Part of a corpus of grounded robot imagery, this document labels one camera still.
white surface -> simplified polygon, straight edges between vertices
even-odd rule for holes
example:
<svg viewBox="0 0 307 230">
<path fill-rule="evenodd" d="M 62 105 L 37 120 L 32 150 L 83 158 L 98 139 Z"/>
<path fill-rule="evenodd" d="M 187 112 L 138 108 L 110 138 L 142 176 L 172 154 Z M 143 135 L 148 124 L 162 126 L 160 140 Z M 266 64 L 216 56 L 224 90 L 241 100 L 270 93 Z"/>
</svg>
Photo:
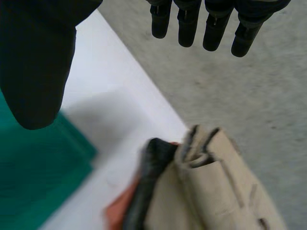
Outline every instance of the white surface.
<svg viewBox="0 0 307 230">
<path fill-rule="evenodd" d="M 103 209 L 129 184 L 146 140 L 181 141 L 186 127 L 98 11 L 77 27 L 62 108 L 99 153 L 41 230 L 106 229 Z"/>
</svg>

green cloth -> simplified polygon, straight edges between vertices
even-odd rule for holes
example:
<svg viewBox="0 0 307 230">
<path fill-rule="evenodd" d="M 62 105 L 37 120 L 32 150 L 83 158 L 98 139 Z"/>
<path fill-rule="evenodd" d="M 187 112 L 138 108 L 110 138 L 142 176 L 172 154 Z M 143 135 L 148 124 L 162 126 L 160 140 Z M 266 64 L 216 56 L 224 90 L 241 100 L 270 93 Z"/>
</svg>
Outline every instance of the green cloth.
<svg viewBox="0 0 307 230">
<path fill-rule="evenodd" d="M 35 230 L 92 170 L 94 147 L 59 114 L 26 130 L 0 92 L 0 229 Z"/>
</svg>

orange cloth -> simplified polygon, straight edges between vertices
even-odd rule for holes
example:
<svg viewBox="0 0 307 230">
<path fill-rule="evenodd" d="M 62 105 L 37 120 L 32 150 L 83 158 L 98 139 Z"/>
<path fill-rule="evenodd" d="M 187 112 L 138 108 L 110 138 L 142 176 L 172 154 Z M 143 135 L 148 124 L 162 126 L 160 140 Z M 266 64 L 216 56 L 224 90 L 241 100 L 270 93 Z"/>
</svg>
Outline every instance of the orange cloth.
<svg viewBox="0 0 307 230">
<path fill-rule="evenodd" d="M 132 184 L 106 208 L 106 218 L 108 220 L 109 230 L 121 230 L 124 214 L 130 204 L 134 191 L 139 184 L 139 176 L 133 179 Z"/>
</svg>

glove finger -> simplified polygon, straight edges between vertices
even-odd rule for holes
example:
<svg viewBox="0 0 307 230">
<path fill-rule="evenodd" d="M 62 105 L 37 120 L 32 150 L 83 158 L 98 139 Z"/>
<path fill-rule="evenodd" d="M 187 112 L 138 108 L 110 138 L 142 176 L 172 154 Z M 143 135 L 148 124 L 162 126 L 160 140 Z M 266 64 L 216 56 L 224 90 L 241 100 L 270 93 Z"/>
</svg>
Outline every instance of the glove finger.
<svg viewBox="0 0 307 230">
<path fill-rule="evenodd" d="M 289 2 L 290 0 L 236 0 L 240 25 L 231 48 L 232 54 L 236 57 L 246 55 L 262 24 Z"/>
<path fill-rule="evenodd" d="M 167 0 L 159 6 L 151 6 L 150 13 L 152 14 L 152 34 L 156 38 L 164 38 L 167 33 L 169 15 L 171 12 L 173 0 Z"/>
<path fill-rule="evenodd" d="M 179 7 L 177 16 L 179 22 L 179 44 L 183 47 L 190 47 L 195 38 L 201 0 L 175 0 L 174 2 Z"/>
<path fill-rule="evenodd" d="M 202 46 L 208 51 L 215 51 L 223 38 L 234 2 L 232 0 L 205 0 L 205 5 L 209 16 Z"/>
<path fill-rule="evenodd" d="M 261 26 L 262 24 L 253 28 L 246 28 L 242 23 L 240 23 L 236 30 L 236 36 L 231 47 L 231 53 L 238 58 L 245 56 L 253 44 Z"/>
</svg>

speckled floor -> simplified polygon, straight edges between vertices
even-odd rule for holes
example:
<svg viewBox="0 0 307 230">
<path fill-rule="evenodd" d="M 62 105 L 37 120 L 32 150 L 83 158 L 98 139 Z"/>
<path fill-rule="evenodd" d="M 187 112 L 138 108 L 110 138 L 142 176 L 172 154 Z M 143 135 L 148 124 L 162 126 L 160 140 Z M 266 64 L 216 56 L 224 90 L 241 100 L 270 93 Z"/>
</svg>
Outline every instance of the speckled floor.
<svg viewBox="0 0 307 230">
<path fill-rule="evenodd" d="M 234 12 L 219 49 L 177 42 L 173 4 L 167 36 L 151 35 L 145 0 L 105 0 L 100 12 L 189 124 L 221 126 L 265 184 L 289 229 L 307 229 L 307 1 L 295 0 L 262 27 L 244 58 L 231 55 Z"/>
</svg>

